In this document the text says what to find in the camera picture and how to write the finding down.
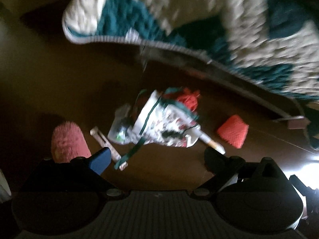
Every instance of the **teal and white rug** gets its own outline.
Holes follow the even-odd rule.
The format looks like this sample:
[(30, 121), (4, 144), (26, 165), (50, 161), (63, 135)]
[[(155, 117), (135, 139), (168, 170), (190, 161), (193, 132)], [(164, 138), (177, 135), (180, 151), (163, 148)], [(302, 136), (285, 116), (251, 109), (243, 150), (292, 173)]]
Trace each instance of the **teal and white rug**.
[(77, 44), (117, 42), (183, 52), (266, 90), (296, 98), (319, 149), (319, 33), (296, 0), (72, 0), (63, 15)]

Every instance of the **pink fuzzy object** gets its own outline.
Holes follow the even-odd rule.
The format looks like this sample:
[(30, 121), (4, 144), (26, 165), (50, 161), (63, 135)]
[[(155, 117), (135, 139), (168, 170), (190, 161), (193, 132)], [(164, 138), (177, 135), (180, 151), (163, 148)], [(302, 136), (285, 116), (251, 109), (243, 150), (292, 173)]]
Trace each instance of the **pink fuzzy object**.
[(54, 129), (51, 154), (56, 163), (69, 163), (78, 156), (91, 156), (80, 127), (73, 122), (65, 122)]

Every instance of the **gray ribbed surface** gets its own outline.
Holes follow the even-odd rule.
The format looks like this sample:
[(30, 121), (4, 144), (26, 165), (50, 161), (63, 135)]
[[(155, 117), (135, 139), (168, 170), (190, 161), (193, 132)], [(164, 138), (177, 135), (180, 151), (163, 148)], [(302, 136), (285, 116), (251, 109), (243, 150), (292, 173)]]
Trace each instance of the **gray ribbed surface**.
[(294, 230), (281, 235), (252, 235), (231, 227), (208, 201), (185, 191), (132, 191), (124, 200), (108, 202), (86, 227), (66, 235), (43, 236), (22, 231), (16, 239), (302, 239)]

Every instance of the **black device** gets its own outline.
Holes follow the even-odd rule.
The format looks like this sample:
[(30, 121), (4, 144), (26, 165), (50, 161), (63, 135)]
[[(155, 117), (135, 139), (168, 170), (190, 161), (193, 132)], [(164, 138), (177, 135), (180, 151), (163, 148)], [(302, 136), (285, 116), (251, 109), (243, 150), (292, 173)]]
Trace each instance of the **black device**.
[(319, 238), (319, 189), (306, 187), (295, 175), (289, 181), (306, 197), (307, 217), (299, 222), (298, 230), (308, 238)]
[(246, 163), (207, 148), (205, 163), (215, 176), (192, 193), (123, 192), (86, 159), (43, 160), (7, 203), (13, 238), (305, 238), (302, 200), (271, 158)]

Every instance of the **red knit cushion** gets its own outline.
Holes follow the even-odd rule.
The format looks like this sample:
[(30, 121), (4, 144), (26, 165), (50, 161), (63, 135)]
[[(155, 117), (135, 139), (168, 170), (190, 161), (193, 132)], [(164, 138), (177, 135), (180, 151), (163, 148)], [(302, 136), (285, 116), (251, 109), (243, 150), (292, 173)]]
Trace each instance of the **red knit cushion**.
[(217, 134), (232, 146), (241, 148), (245, 141), (248, 127), (249, 125), (244, 123), (238, 115), (233, 115), (217, 130)]

